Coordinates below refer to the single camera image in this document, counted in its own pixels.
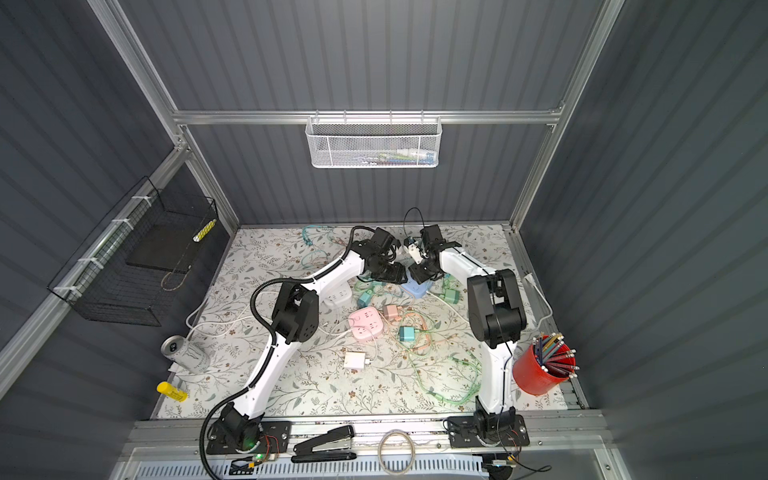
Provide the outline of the blue power strip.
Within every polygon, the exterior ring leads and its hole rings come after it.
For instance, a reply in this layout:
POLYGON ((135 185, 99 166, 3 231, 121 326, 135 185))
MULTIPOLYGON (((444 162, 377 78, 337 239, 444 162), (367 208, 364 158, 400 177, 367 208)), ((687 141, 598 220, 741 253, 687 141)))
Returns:
POLYGON ((401 288, 413 298, 421 299, 427 294, 427 292, 430 290, 432 285, 433 285, 433 282, 431 280, 425 281, 423 283, 418 283, 417 281, 411 279, 411 280, 408 280, 406 283, 401 284, 401 288))

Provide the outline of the green USB charger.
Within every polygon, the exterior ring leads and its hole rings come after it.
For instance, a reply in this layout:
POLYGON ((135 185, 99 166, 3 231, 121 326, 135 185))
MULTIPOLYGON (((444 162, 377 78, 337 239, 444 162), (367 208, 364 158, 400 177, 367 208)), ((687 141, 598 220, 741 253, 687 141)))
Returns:
POLYGON ((448 304, 458 304, 461 301, 461 292, 458 289, 446 288, 442 292, 442 298, 448 304))

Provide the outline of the pink USB charger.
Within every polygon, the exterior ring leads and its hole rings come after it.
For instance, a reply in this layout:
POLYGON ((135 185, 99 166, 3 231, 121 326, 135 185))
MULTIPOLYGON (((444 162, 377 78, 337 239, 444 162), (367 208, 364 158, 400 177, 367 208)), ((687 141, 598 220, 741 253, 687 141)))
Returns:
POLYGON ((395 304, 388 304, 383 307, 383 316, 389 322, 394 322, 402 318, 401 308, 395 304))

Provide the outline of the white power strip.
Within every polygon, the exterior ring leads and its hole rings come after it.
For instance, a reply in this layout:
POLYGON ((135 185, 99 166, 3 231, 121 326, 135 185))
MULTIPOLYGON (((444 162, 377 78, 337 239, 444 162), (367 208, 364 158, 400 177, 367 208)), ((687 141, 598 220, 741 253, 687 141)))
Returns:
POLYGON ((323 302, 331 309, 336 309, 352 299, 352 290, 348 284, 342 284, 335 290, 328 290, 323 302))

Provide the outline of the teal USB charger cube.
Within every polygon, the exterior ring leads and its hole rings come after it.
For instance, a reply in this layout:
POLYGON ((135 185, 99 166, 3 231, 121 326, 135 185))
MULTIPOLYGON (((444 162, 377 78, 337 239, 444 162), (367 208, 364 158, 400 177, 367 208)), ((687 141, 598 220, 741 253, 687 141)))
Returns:
POLYGON ((418 330, 413 326, 400 326, 398 328, 398 340, 403 343, 413 343, 416 341, 418 330))

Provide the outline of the pink power strip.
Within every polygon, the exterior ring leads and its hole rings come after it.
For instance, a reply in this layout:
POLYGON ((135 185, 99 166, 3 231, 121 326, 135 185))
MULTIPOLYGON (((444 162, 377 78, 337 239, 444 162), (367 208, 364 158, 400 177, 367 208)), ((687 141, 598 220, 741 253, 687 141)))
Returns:
POLYGON ((375 307, 365 307, 347 317, 353 338, 358 342, 375 340, 384 330, 384 321, 375 307))

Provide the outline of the white USB charger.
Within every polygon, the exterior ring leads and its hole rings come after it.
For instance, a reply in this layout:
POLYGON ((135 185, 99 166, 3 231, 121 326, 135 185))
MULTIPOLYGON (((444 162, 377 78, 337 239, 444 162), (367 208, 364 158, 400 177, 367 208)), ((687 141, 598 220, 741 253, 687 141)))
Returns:
POLYGON ((349 370, 363 370, 370 363, 364 352, 347 351, 344 355, 343 367, 349 370))

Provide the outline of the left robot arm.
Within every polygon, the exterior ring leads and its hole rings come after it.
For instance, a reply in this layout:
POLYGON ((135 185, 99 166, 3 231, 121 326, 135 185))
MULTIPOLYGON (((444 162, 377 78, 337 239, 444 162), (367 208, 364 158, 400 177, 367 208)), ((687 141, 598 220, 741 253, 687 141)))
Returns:
POLYGON ((397 261, 399 247, 400 241, 388 231, 357 225, 341 255, 317 272, 304 278, 271 279, 253 291, 249 309, 269 340, 246 384, 215 404, 204 418, 201 454, 206 453, 211 433, 232 450, 257 448, 269 396, 294 353, 318 331, 321 303, 365 273, 379 282, 405 283, 406 268, 397 261))

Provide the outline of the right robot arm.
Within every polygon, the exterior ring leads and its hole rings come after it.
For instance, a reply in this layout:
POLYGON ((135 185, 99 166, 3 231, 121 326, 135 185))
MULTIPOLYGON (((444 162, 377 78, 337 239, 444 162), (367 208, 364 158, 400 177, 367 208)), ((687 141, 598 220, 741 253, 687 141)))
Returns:
POLYGON ((517 277, 472 257, 446 240, 438 225, 425 226, 418 240, 408 237, 405 250, 414 263, 411 278, 421 284, 450 275, 466 288, 467 319, 481 347, 481 386, 476 397, 476 432, 484 437, 515 424, 511 398, 514 348, 527 326, 517 277))

